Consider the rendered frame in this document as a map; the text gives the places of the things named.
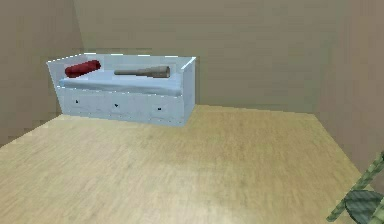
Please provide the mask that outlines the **red bolster pillow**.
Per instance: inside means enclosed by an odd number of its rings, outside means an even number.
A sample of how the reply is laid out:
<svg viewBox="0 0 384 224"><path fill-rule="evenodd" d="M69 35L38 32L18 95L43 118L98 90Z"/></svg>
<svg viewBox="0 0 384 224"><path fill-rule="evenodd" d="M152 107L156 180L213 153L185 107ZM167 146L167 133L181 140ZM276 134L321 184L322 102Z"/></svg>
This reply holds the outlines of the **red bolster pillow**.
<svg viewBox="0 0 384 224"><path fill-rule="evenodd" d="M68 78L77 78L89 72L96 71L100 68L101 64L98 60L91 60L67 67L65 69L65 74Z"/></svg>

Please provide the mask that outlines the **green house plant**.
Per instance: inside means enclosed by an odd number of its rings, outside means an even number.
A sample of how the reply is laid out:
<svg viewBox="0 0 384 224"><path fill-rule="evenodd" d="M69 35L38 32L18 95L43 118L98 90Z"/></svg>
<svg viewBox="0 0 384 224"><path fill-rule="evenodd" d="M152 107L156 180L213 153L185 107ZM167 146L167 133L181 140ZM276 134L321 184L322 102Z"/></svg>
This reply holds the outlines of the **green house plant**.
<svg viewBox="0 0 384 224"><path fill-rule="evenodd" d="M326 217L326 220L334 222L346 210L356 224L384 224L384 194L366 190L374 177L383 169L384 151L378 154L368 169Z"/></svg>

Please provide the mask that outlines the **white daybed with drawers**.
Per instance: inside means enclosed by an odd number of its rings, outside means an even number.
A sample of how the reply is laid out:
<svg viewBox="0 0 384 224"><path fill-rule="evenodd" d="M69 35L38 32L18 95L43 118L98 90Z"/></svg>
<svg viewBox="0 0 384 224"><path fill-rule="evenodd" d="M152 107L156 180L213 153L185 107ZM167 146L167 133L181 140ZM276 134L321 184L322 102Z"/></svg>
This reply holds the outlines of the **white daybed with drawers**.
<svg viewBox="0 0 384 224"><path fill-rule="evenodd" d="M69 66L98 60L101 68L68 78ZM195 106L193 56L84 53L47 63L65 115L183 126ZM115 75L115 70L169 66L169 78Z"/></svg>

